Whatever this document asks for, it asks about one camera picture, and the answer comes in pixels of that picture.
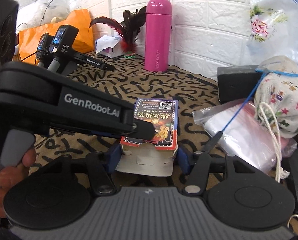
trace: black strap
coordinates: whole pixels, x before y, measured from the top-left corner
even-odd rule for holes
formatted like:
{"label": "black strap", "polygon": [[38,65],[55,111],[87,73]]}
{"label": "black strap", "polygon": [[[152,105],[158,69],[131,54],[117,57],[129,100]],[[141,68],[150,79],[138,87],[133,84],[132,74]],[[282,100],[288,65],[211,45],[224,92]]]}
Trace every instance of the black strap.
{"label": "black strap", "polygon": [[6,228],[0,228],[0,240],[21,240]]}

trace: feather toy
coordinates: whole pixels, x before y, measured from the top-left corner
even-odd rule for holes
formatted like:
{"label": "feather toy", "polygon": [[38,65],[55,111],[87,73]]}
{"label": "feather toy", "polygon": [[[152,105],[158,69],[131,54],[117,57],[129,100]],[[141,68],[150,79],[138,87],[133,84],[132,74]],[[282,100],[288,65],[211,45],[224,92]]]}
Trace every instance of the feather toy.
{"label": "feather toy", "polygon": [[118,23],[116,20],[100,16],[90,22],[89,28],[97,23],[103,23],[114,29],[122,38],[122,49],[124,52],[135,52],[137,35],[140,33],[140,27],[146,22],[146,9],[142,7],[139,11],[130,12],[125,10],[123,12],[123,22]]}

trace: black box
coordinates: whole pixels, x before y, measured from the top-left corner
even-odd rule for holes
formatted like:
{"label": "black box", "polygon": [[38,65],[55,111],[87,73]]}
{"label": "black box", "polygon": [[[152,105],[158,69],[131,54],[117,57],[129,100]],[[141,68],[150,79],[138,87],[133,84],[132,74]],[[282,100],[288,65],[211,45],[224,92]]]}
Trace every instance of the black box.
{"label": "black box", "polygon": [[262,73],[258,66],[233,66],[218,68],[218,97],[220,102],[246,98],[259,81]]}

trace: drawstring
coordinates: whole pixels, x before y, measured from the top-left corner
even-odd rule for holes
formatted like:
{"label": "drawstring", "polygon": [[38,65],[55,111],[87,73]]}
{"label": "drawstring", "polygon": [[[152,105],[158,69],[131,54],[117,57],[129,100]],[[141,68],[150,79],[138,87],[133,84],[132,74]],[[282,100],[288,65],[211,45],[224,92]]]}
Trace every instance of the drawstring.
{"label": "drawstring", "polygon": [[[266,114],[264,113],[263,108],[266,108],[270,112],[270,114],[272,115],[272,117],[274,119],[274,123],[275,123],[275,127],[276,127],[276,136],[271,129],[268,118],[267,118]],[[275,151],[275,155],[276,155],[275,180],[277,182],[280,182],[281,179],[286,179],[290,175],[290,172],[284,171],[284,169],[281,167],[282,152],[281,152],[281,135],[280,135],[279,123],[276,119],[273,109],[266,102],[261,102],[259,104],[259,110],[261,112],[265,126],[269,130],[269,133],[273,140],[274,151]]]}

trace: pink bottle cap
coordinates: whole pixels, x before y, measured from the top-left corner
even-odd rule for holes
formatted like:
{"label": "pink bottle cap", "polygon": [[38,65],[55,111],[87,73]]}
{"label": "pink bottle cap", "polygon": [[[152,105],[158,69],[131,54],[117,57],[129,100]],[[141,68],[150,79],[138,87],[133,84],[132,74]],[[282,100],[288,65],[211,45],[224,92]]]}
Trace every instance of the pink bottle cap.
{"label": "pink bottle cap", "polygon": [[150,0],[147,5],[149,14],[172,14],[172,5],[169,0]]}

